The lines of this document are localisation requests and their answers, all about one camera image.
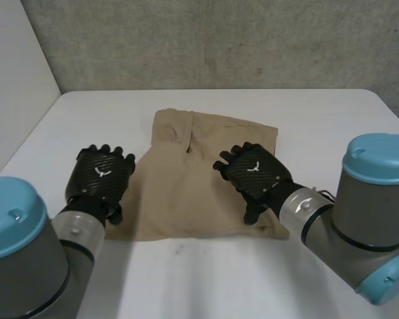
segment white logo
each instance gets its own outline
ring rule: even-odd
[[[260,163],[257,162],[256,166],[253,169],[247,169],[247,171],[259,171],[259,165]]]
[[[111,174],[111,171],[107,171],[106,173],[104,173],[103,171],[100,171],[97,167],[94,168],[94,170],[96,171],[96,173],[99,175],[99,177]]]

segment black band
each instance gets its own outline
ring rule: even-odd
[[[61,242],[62,246],[71,247],[73,249],[78,250],[80,253],[86,255],[87,258],[89,258],[90,261],[94,264],[94,256],[86,247],[84,247],[80,244],[74,243],[73,241],[67,241],[65,239],[60,239],[59,241]]]
[[[64,290],[67,288],[68,282],[70,278],[70,266],[68,263],[68,273],[66,274],[65,280],[62,283],[62,286],[56,291],[56,293],[50,298],[48,301],[46,301],[44,304],[42,304],[40,307],[38,307],[35,310],[32,310],[28,312],[27,314],[24,314],[23,316],[16,317],[15,319],[29,319],[32,318],[39,313],[45,311],[48,307],[50,307],[58,298],[61,296],[61,294],[64,292]]]
[[[307,246],[306,245],[306,236],[307,236],[307,233],[309,232],[309,229],[311,228],[313,222],[316,221],[319,216],[321,216],[323,213],[325,213],[327,210],[329,210],[330,208],[333,208],[333,207],[334,207],[333,204],[326,204],[326,205],[322,206],[321,208],[318,208],[317,211],[315,211],[313,213],[313,215],[307,220],[307,222],[305,223],[305,226],[303,226],[303,230],[301,231],[301,242],[304,244],[304,246]]]
[[[337,227],[334,225],[334,223],[331,221],[331,226],[332,229],[334,229],[334,232],[346,243],[359,248],[363,249],[364,251],[372,251],[374,253],[387,253],[389,251],[394,251],[395,249],[399,248],[399,243],[393,246],[388,246],[388,247],[379,247],[379,246],[373,246],[373,245],[366,245],[359,243],[358,241],[355,241],[354,239],[351,239],[350,237],[347,237],[345,234],[343,234]]]

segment gray wall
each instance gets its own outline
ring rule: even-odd
[[[366,88],[399,116],[399,0],[22,0],[62,91]]]

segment stain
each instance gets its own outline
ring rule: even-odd
[[[177,256],[177,255],[180,255],[181,253],[183,253],[183,251],[185,250],[185,245],[180,245],[177,249],[176,249],[176,251],[174,252],[174,254]]]

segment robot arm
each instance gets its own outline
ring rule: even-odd
[[[121,148],[83,149],[52,221],[31,185],[0,177],[0,318],[76,318],[134,167]]]
[[[254,222],[263,208],[272,208],[292,236],[372,304],[399,293],[399,135],[351,141],[336,203],[294,183],[287,168],[257,144],[221,156],[228,164],[218,161],[214,168],[262,207]]]

